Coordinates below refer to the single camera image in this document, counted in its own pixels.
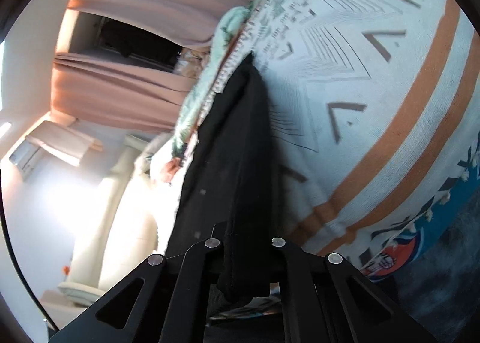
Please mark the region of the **mint green quilt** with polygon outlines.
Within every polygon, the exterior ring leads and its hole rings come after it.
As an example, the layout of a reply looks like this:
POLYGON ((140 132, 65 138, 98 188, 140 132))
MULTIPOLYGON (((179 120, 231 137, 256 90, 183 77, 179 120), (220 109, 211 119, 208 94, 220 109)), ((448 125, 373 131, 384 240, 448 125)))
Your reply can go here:
POLYGON ((244 6, 233 7, 218 23, 212 45, 210 58, 202 70, 197 82, 183 101, 172 137, 172 156, 184 156, 186 146, 197 123, 203 102, 208 96, 216 79, 221 63, 241 25, 250 17, 251 10, 244 6))

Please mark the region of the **black button-up shirt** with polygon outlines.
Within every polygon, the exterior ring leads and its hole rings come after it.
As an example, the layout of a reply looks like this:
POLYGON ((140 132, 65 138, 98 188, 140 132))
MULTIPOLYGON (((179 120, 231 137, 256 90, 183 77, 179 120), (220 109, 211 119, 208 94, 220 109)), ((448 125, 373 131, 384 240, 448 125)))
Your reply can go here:
POLYGON ((247 55, 216 95, 198 129, 167 255, 183 254, 226 223, 224 264, 209 294, 208 315, 269 293, 269 248, 276 234, 280 180, 267 88, 247 55))

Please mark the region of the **patterned white bedspread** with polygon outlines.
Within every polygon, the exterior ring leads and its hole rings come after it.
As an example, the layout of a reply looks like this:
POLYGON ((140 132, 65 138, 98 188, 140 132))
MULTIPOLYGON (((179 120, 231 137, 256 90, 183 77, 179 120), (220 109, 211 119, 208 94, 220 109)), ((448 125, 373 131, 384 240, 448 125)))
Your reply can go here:
POLYGON ((479 35, 454 0, 262 0, 186 146, 241 60, 266 83, 289 171, 287 233, 367 276, 426 247, 425 223, 479 155, 479 35))

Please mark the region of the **cream hanging garment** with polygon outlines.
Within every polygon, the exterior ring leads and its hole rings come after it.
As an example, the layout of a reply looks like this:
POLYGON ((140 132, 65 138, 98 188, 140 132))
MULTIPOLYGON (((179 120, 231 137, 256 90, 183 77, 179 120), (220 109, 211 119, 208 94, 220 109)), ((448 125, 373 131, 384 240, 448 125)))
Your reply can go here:
POLYGON ((103 143, 98 139, 51 121, 43 121, 25 139, 74 167, 80 166, 90 150, 103 151, 103 143))

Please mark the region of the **left pink curtain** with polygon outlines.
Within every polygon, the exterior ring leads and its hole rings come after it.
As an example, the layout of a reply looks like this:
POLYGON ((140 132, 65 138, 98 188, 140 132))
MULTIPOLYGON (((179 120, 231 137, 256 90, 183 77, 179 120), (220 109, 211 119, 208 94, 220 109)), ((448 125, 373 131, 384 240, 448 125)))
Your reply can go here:
POLYGON ((171 131, 196 80, 78 53, 55 55, 51 107, 88 122, 128 130, 171 131))

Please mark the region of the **cream padded headboard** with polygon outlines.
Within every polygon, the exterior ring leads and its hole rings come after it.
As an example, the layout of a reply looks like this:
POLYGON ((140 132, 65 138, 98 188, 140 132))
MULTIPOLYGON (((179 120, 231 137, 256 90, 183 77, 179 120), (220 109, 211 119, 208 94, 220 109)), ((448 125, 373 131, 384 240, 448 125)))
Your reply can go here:
POLYGON ((122 280, 158 247, 157 224, 149 212, 151 186, 135 172, 146 142, 126 135, 117 163, 96 188, 80 219, 66 280, 47 290, 41 305, 58 328, 122 280))

